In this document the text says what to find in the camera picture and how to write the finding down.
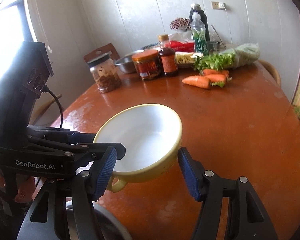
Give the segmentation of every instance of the white bowl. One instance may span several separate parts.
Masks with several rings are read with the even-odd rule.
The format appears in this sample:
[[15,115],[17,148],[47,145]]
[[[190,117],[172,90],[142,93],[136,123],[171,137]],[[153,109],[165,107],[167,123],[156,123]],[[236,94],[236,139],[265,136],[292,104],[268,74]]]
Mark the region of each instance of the white bowl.
[[[117,160],[108,189],[117,192],[128,182],[146,182],[170,168],[181,145],[182,123],[171,108],[145,104],[128,108],[109,119],[94,143],[122,143],[126,155]],[[114,176],[119,181],[111,187]]]

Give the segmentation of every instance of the human hand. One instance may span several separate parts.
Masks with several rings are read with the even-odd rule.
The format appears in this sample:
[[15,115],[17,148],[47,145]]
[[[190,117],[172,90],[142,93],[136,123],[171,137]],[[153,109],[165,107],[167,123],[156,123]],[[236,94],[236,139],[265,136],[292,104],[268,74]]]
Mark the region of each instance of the human hand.
[[[5,187],[4,177],[0,175],[0,187]],[[18,194],[15,196],[14,201],[17,203],[26,203],[32,200],[32,195],[35,191],[34,177],[29,177],[18,188]]]

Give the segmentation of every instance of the window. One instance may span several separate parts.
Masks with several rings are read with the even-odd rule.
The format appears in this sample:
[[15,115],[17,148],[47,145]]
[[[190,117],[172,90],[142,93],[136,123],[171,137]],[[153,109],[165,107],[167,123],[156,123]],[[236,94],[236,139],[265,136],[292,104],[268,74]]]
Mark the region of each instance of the window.
[[3,0],[0,4],[0,78],[22,41],[33,41],[24,0]]

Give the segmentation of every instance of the stainless steel bowl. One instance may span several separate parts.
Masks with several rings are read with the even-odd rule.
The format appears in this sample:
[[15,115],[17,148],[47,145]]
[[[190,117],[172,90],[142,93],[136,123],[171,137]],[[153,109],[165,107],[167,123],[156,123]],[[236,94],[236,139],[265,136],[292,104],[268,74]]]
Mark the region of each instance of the stainless steel bowl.
[[114,65],[117,66],[123,73],[125,74],[132,74],[137,72],[136,68],[134,67],[134,63],[132,60],[132,55],[136,53],[143,52],[143,49],[139,49],[127,54],[125,57],[119,58],[114,62]]

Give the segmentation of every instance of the bottle cap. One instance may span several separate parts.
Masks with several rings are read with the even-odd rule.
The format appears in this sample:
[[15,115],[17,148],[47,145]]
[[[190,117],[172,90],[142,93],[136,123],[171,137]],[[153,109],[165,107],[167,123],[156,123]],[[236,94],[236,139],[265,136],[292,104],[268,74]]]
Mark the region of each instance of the bottle cap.
[[158,35],[158,39],[159,39],[159,41],[168,41],[169,35],[168,34]]
[[192,19],[200,20],[200,19],[201,19],[201,16],[200,16],[199,13],[194,12],[194,13],[192,14]]
[[144,52],[140,52],[132,55],[133,61],[142,61],[147,59],[152,59],[154,57],[158,57],[159,52],[156,49],[147,49]]
[[198,3],[193,3],[193,4],[191,4],[191,9],[199,11],[199,10],[201,10],[201,6]]

